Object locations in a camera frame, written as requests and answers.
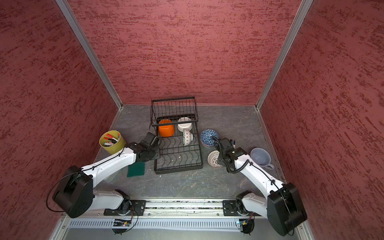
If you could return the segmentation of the white red lattice bowl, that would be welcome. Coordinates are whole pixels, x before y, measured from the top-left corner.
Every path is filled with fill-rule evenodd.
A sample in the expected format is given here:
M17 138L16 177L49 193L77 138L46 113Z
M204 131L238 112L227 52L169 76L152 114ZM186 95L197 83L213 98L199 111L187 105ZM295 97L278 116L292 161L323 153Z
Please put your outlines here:
M222 165L220 165L218 163L218 160L219 160L219 156L220 156L220 152L215 150L215 151L212 151L209 153L208 157L207 157L207 161L208 161L208 164L212 167L212 168L221 168Z

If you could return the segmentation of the orange plastic bowl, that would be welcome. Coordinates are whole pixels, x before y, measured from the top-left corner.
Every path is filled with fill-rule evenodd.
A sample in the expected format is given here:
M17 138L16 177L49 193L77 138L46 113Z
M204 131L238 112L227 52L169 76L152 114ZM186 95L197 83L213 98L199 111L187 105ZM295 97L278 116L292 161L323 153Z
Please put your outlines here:
M161 124L158 127L159 135L163 138L172 137L175 133L175 126L169 119L164 119L159 122Z

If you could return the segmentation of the blue patterned bowl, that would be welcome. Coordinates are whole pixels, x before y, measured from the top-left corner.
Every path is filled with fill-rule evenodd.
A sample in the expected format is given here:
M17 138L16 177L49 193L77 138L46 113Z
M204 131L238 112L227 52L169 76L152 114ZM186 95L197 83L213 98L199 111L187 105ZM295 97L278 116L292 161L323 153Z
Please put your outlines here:
M214 146L214 140L212 137L219 138L219 135L216 131L212 129L205 129L200 134L200 140L203 146L205 147L213 147Z

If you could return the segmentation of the white ceramic bowl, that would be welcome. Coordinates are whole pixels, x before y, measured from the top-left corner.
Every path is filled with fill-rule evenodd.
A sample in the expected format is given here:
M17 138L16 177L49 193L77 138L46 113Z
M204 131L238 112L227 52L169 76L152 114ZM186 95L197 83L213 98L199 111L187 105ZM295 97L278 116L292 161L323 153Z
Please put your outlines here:
M184 130L190 131L193 128L193 123L190 118L182 117L178 119L177 128L180 132L183 132Z

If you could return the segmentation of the black wire dish rack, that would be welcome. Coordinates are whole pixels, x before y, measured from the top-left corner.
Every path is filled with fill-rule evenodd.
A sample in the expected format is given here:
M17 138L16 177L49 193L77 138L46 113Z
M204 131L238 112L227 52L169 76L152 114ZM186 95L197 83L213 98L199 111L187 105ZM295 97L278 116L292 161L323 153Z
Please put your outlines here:
M193 141L184 146L183 132L177 128L178 119L188 117L193 123L191 133ZM163 138L159 135L159 122L169 119L175 126L172 137ZM203 168L201 143L198 131L198 108L195 97L152 100L151 127L156 131L159 140L159 156L154 163L156 174L170 174Z

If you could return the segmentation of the grey green patterned bowl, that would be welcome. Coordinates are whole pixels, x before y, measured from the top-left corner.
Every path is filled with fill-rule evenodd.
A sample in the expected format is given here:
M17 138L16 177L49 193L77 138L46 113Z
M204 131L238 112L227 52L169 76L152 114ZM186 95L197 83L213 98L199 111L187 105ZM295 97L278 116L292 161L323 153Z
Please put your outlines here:
M193 134L190 130L184 129L183 130L183 143L184 146L188 146L193 141Z

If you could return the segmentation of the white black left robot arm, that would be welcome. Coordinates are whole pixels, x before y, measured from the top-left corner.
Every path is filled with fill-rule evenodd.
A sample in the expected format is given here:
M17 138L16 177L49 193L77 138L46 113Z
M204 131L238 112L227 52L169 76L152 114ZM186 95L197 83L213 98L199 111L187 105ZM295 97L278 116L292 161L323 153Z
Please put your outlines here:
M159 138L147 133L140 143L129 143L116 154L84 167L71 166L50 190L49 196L70 218L86 212L106 210L117 216L134 215L130 197L121 190L96 191L94 188L110 175L136 162L153 160Z

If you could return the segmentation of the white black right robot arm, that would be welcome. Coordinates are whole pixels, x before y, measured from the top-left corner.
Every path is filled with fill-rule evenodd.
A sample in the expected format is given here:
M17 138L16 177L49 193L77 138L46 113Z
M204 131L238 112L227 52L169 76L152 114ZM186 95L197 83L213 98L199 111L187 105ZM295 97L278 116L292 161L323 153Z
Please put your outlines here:
M257 214L268 219L279 235L293 235L295 229L308 219L298 188L267 173L245 150L235 149L227 138L211 139L219 151L218 164L230 174L243 174L262 194L260 197L251 191L244 191L237 195L236 212L241 216Z

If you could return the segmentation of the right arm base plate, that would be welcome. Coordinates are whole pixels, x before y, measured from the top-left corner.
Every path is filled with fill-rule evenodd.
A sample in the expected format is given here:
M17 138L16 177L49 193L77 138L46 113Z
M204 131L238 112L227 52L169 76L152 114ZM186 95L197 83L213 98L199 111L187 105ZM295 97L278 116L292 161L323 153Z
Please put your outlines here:
M259 217L258 214L247 211L237 200L223 200L222 205L225 217Z

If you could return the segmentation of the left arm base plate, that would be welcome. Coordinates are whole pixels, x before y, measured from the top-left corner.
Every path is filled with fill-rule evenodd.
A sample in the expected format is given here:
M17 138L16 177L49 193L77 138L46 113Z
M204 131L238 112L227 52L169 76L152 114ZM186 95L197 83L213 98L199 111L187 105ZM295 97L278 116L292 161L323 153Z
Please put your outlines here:
M124 200L123 203L115 210L105 209L104 216L143 216L147 201L145 200Z

